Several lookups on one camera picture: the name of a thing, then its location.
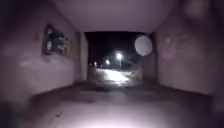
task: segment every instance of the street light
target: street light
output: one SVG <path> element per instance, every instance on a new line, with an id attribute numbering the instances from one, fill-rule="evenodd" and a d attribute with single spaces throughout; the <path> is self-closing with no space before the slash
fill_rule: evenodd
<path id="1" fill-rule="evenodd" d="M 107 65 L 110 65 L 110 61 L 109 61 L 109 60 L 106 60 L 106 64 L 107 64 Z"/>
<path id="2" fill-rule="evenodd" d="M 121 67 L 121 61 L 122 61 L 122 59 L 123 59 L 123 55 L 122 55 L 120 52 L 118 52 L 118 53 L 116 53 L 116 58 L 117 58 L 117 60 L 119 60 L 119 62 L 120 62 L 120 67 Z"/>

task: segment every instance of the concrete floor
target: concrete floor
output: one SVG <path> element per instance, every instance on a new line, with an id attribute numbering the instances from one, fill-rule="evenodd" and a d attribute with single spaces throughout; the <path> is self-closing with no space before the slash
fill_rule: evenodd
<path id="1" fill-rule="evenodd" d="M 22 128 L 199 128 L 211 97 L 145 82 L 111 88 L 77 83 L 31 99 Z"/>

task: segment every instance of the tunnel opening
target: tunnel opening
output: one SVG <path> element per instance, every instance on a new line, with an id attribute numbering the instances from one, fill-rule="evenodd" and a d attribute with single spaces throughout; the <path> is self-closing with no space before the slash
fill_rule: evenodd
<path id="1" fill-rule="evenodd" d="M 97 83 L 133 86 L 142 82 L 141 55 L 136 50 L 140 32 L 87 32 L 88 79 Z"/>

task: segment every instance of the tunnel ceiling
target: tunnel ceiling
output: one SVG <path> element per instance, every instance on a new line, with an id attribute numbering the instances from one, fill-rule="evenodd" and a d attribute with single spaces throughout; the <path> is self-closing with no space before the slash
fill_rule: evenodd
<path id="1" fill-rule="evenodd" d="M 82 32 L 152 32 L 177 0 L 52 0 Z"/>

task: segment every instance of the road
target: road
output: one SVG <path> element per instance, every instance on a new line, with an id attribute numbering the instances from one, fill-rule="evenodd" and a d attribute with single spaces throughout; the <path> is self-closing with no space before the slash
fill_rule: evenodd
<path id="1" fill-rule="evenodd" d="M 105 70 L 98 73 L 105 76 L 108 72 L 115 73 Z M 124 79 L 117 82 L 128 80 L 125 78 L 128 74 L 120 72 Z M 119 88 L 83 82 L 35 96 L 20 124 L 22 128 L 204 128 L 207 125 L 204 120 L 209 116 L 211 102 L 208 96 L 146 82 L 128 88 L 121 83 L 115 86 Z"/>

